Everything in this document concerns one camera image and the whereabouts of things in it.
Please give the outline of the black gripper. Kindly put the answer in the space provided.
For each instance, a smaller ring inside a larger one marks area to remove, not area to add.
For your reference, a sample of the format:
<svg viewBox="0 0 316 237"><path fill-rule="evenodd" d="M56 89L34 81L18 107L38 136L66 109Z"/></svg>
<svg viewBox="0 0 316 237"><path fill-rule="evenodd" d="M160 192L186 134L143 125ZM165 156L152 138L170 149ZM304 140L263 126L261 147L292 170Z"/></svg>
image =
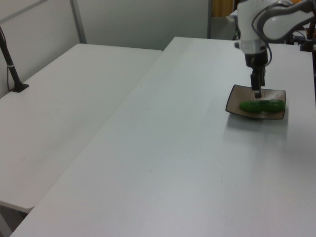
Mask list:
<svg viewBox="0 0 316 237"><path fill-rule="evenodd" d="M254 92L254 96L255 98L261 98L261 86L265 85L265 67L268 63L268 52L245 54L245 62L247 67L250 67L254 72L261 72L261 75L253 72L250 76L251 89Z"/></svg>

